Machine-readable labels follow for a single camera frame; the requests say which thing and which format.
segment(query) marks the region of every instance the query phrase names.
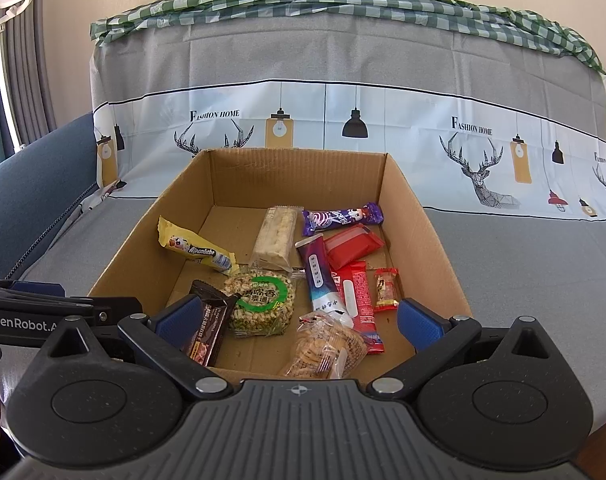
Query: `silver bolt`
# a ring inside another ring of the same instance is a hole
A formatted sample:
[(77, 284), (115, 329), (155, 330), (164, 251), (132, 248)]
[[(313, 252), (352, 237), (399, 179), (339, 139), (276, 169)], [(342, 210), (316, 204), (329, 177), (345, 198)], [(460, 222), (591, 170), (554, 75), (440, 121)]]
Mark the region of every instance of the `silver bolt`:
[(403, 389), (403, 383), (394, 377), (380, 377), (372, 383), (378, 394), (395, 394)]
[(217, 394), (227, 388), (227, 381), (220, 377), (203, 377), (195, 386), (202, 394)]

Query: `red snack package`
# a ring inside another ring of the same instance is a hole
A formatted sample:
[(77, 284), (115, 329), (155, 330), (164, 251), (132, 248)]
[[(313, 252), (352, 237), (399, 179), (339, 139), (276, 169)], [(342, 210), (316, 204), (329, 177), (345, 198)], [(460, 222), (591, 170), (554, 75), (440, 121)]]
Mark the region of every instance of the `red snack package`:
[(397, 292), (397, 269), (377, 269), (374, 275), (377, 277), (377, 303), (375, 312), (383, 310), (394, 310), (398, 308)]
[(340, 269), (382, 248), (385, 242), (365, 225), (356, 224), (324, 240), (330, 267)]
[(353, 328), (365, 336), (368, 354), (382, 354), (385, 348), (374, 322), (365, 262), (354, 262), (332, 272), (332, 276), (347, 314), (354, 322)]

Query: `cardboard box wall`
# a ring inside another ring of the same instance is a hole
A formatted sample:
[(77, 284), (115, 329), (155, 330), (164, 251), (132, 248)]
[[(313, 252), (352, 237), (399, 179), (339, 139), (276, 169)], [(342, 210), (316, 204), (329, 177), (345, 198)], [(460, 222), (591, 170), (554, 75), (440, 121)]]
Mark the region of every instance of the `cardboard box wall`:
[[(448, 318), (470, 316), (470, 307), (432, 224), (390, 155), (322, 150), (219, 149), (199, 153), (154, 202), (92, 288), (93, 296), (135, 296), (153, 315), (189, 293), (192, 280), (222, 288), (225, 276), (158, 243), (158, 218), (197, 232), (251, 257), (265, 209), (299, 205), (312, 210), (346, 209), (378, 202), (384, 214), (374, 230), (385, 247), (367, 256), (373, 270), (397, 267), (401, 293)], [(302, 216), (295, 241), (302, 238)], [(292, 249), (291, 263), (301, 266)], [(275, 375), (288, 362), (298, 316), (311, 309), (305, 280), (297, 282), (292, 323), (284, 335), (234, 338), (226, 333), (217, 372), (237, 382)], [(395, 311), (375, 316), (385, 353), (367, 356), (352, 373), (363, 383), (395, 367), (414, 350), (397, 329)]]

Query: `green and white plaid fabric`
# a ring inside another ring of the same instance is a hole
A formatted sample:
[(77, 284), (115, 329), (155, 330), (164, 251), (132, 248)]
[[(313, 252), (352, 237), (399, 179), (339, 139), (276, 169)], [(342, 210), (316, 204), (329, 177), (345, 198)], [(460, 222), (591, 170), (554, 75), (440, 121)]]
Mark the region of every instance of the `green and white plaid fabric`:
[(571, 28), (530, 10), (475, 6), (459, 0), (158, 0), (93, 23), (90, 35), (100, 45), (144, 28), (322, 11), (416, 23), (557, 56), (575, 56), (587, 66), (606, 73), (589, 43)]

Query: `gray curtain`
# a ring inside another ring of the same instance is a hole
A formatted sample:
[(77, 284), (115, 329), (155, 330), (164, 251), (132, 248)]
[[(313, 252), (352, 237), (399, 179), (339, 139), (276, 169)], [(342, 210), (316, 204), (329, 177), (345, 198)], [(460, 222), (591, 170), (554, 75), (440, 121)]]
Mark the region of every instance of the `gray curtain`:
[(10, 20), (5, 35), (16, 128), (20, 142), (29, 144), (56, 128), (44, 57), (42, 0), (34, 0), (25, 12)]

